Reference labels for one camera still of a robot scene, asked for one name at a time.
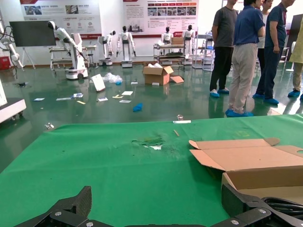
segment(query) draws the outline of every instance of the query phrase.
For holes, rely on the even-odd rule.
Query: cable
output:
[[[303,205],[299,203],[275,197],[265,197],[262,200],[276,211],[303,220]]]

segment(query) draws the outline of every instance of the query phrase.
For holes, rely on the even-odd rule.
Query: man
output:
[[[246,97],[255,74],[259,37],[265,34],[263,16],[259,10],[263,0],[244,0],[244,10],[238,15],[235,26],[232,54],[233,76],[230,86],[228,117],[249,117],[244,111]]]
[[[232,65],[233,36],[238,15],[237,11],[233,9],[233,6],[236,3],[237,0],[228,0],[227,5],[218,10],[214,17],[212,33],[215,59],[209,90],[210,95],[215,98],[220,97],[219,93],[229,94],[225,83]]]
[[[293,86],[294,90],[288,94],[288,97],[298,97],[301,90],[301,76],[303,70],[303,18],[298,34],[297,42],[294,46],[294,51],[290,60],[294,63]]]
[[[295,0],[282,0],[268,15],[265,36],[265,68],[253,98],[263,98],[264,102],[277,105],[279,101],[273,98],[274,78],[282,56],[286,39],[286,8],[292,6]]]
[[[262,10],[263,23],[265,24],[265,26],[266,26],[269,10],[271,9],[272,4],[273,4],[273,0],[264,0],[264,2],[262,4],[262,6],[263,6],[263,10]],[[258,43],[258,59],[259,59],[259,63],[260,63],[261,74],[265,67],[264,46],[265,46],[265,36],[260,37],[259,43]]]

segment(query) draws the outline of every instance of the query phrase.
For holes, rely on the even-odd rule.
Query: blue glove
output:
[[[137,111],[140,111],[140,110],[142,110],[142,103],[139,103],[138,105],[136,105],[134,108],[133,108],[133,111],[134,112],[137,112]]]

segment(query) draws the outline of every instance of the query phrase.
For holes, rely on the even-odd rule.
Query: black pants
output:
[[[226,77],[231,70],[233,47],[215,47],[214,70],[210,81],[209,90],[217,89],[219,80],[219,89],[225,88]]]
[[[265,47],[265,67],[263,69],[256,93],[265,95],[264,98],[273,98],[274,79],[276,70],[283,53],[283,47],[280,47],[280,53],[273,52],[274,47]]]
[[[265,67],[265,56],[264,56],[264,48],[263,49],[258,49],[258,59],[260,62],[260,68],[261,68],[261,74],[263,72],[263,69]]]

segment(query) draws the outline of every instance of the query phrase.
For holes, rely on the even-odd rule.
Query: shiny floor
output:
[[[292,90],[292,74],[284,71],[283,67],[284,65],[279,66],[275,78],[275,98],[280,101],[280,105],[275,108],[251,98],[260,77],[260,72],[257,71],[246,103],[246,109],[255,116],[303,113],[300,100],[287,97]],[[225,117],[228,95],[221,95],[218,99],[209,96],[210,72],[186,66],[185,69],[175,69],[174,72],[184,78],[184,83],[155,87],[144,84],[142,70],[142,65],[134,65],[132,69],[122,69],[120,66],[91,69],[89,76],[99,73],[105,76],[111,72],[124,80],[119,86],[106,82],[106,90],[100,93],[96,92],[89,79],[70,81],[65,78],[63,71],[58,71],[55,75],[49,68],[28,68],[25,72],[18,70],[18,79],[13,77],[11,71],[0,72],[6,96],[22,97],[27,105],[23,118],[17,117],[15,121],[7,120],[0,124],[0,172],[47,130],[45,125],[49,122],[57,128],[73,123],[174,121],[178,114],[183,115],[184,120]],[[231,79],[232,72],[228,76],[227,87]],[[131,85],[134,81],[138,81],[138,85]],[[27,82],[27,85],[19,88],[16,84],[18,82]],[[122,98],[131,100],[131,103],[120,103],[120,99],[113,98],[124,91],[133,91],[131,96]],[[80,92],[84,94],[83,98],[56,101],[57,98],[70,97]],[[103,97],[108,98],[108,101],[97,102],[98,98]],[[45,100],[34,102],[35,98]],[[143,104],[142,111],[133,112],[133,107],[138,103]]]

